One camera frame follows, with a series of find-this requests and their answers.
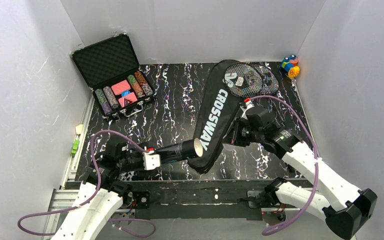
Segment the black Crossway racket bag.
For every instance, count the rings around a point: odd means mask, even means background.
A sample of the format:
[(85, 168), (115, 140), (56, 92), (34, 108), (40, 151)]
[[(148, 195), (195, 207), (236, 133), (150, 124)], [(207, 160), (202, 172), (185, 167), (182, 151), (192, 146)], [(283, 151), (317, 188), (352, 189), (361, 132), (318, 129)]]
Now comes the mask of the black Crossway racket bag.
[(224, 83), (225, 72), (237, 60), (222, 60), (209, 71), (196, 118), (193, 138), (203, 147), (201, 157), (191, 158), (188, 165), (199, 174), (209, 172), (223, 150), (223, 138), (234, 120), (241, 98), (230, 93)]

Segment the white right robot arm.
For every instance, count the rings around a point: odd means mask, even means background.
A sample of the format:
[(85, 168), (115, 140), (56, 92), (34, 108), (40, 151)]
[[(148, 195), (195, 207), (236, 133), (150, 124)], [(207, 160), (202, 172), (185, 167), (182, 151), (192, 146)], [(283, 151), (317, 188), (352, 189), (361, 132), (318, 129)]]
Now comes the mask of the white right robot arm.
[(378, 196), (370, 188), (360, 189), (336, 173), (292, 129), (276, 123), (268, 109), (248, 107), (229, 127), (227, 144), (246, 147), (258, 143), (293, 167), (316, 190), (306, 190), (278, 177), (264, 188), (264, 200), (271, 205), (300, 208), (322, 221), (338, 237), (352, 239), (372, 217)]

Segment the black shuttlecock tube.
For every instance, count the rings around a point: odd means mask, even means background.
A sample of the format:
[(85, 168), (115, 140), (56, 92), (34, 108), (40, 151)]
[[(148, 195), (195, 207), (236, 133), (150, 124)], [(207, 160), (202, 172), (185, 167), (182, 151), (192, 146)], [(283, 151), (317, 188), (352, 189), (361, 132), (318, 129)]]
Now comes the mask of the black shuttlecock tube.
[(184, 160), (199, 158), (204, 153), (203, 145), (198, 138), (175, 143), (155, 150), (162, 164), (170, 164)]

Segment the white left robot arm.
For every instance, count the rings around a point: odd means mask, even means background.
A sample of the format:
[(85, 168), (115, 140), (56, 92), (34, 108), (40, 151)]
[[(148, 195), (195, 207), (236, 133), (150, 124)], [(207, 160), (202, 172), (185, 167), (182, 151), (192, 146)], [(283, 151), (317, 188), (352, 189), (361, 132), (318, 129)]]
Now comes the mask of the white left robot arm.
[(69, 211), (52, 240), (94, 240), (111, 216), (122, 207), (131, 186), (118, 180), (114, 160), (93, 161)]

